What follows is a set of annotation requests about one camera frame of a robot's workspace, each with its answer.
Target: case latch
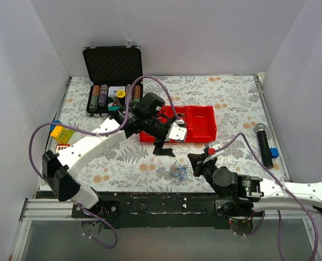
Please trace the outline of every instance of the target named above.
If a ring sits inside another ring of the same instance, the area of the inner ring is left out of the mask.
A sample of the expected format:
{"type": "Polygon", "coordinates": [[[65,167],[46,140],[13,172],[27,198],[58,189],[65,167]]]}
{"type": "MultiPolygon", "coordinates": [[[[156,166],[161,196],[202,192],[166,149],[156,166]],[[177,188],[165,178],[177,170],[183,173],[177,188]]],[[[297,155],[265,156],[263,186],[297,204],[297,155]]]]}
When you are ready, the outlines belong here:
{"type": "Polygon", "coordinates": [[[126,48],[131,48],[132,47],[132,40],[127,39],[126,41],[126,48]]]}

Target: glass panel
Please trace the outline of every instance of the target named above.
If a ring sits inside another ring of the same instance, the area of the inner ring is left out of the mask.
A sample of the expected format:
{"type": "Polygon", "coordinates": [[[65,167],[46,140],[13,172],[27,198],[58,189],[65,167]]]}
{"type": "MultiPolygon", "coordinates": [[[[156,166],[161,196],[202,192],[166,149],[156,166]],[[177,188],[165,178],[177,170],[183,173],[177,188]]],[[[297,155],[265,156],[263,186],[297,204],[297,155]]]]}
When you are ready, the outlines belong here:
{"type": "MultiPolygon", "coordinates": [[[[22,260],[280,260],[277,225],[265,220],[247,238],[207,227],[122,228],[117,246],[108,250],[82,236],[80,221],[33,221],[22,260]]],[[[286,259],[308,260],[311,246],[303,221],[283,220],[282,227],[286,259]]],[[[110,230],[99,238],[113,242],[110,230]]]]}

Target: red tray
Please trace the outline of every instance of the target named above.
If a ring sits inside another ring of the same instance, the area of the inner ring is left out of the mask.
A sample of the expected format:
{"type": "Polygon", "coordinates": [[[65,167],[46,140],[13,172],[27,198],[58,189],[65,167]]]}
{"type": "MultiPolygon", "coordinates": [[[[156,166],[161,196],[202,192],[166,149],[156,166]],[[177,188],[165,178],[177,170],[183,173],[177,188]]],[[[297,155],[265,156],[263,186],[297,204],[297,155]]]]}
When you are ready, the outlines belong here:
{"type": "MultiPolygon", "coordinates": [[[[163,114],[168,117],[173,117],[174,113],[171,106],[165,106],[166,110],[163,114]]],[[[175,106],[175,111],[185,115],[187,128],[187,137],[185,143],[207,143],[216,140],[216,123],[213,106],[175,106]]],[[[146,134],[140,133],[140,142],[153,143],[155,138],[146,134]]]]}

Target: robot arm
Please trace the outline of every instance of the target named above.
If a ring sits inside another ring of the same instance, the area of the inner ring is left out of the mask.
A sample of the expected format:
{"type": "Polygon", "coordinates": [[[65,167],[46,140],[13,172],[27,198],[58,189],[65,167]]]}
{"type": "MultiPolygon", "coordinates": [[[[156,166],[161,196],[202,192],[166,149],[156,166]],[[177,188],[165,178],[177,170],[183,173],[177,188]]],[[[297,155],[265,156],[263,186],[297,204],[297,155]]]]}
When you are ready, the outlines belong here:
{"type": "MultiPolygon", "coordinates": [[[[109,147],[141,131],[156,137],[154,154],[173,156],[172,149],[162,148],[164,142],[170,139],[184,142],[187,129],[185,122],[176,120],[175,117],[166,118],[165,123],[158,120],[162,117],[160,110],[164,104],[164,100],[159,96],[148,93],[140,102],[130,105],[128,120],[123,129],[109,135],[86,136],[57,154],[52,151],[45,152],[42,156],[43,177],[57,199],[72,200],[87,209],[98,207],[97,203],[103,200],[92,188],[80,184],[76,180],[77,174],[109,147]]],[[[93,132],[114,131],[122,124],[124,118],[125,106],[113,113],[93,132]]]]}
{"type": "MultiPolygon", "coordinates": [[[[188,154],[194,175],[203,175],[222,200],[216,202],[219,216],[251,216],[264,210],[302,210],[298,203],[274,181],[239,175],[226,167],[216,167],[223,152],[217,141],[206,145],[203,154],[188,154]]],[[[322,216],[322,182],[312,184],[286,183],[311,213],[322,216]]]]}

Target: black microphone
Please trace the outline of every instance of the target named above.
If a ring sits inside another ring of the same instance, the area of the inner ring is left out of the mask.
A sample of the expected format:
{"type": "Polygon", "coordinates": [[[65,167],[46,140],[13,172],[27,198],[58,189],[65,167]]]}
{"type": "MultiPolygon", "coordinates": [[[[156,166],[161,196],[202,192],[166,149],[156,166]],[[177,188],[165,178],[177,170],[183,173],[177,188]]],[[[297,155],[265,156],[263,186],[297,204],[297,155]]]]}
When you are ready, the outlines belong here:
{"type": "Polygon", "coordinates": [[[262,163],[263,165],[271,169],[273,168],[272,153],[270,152],[267,135],[266,126],[263,123],[258,123],[255,126],[255,132],[257,134],[258,143],[260,144],[262,163]]]}

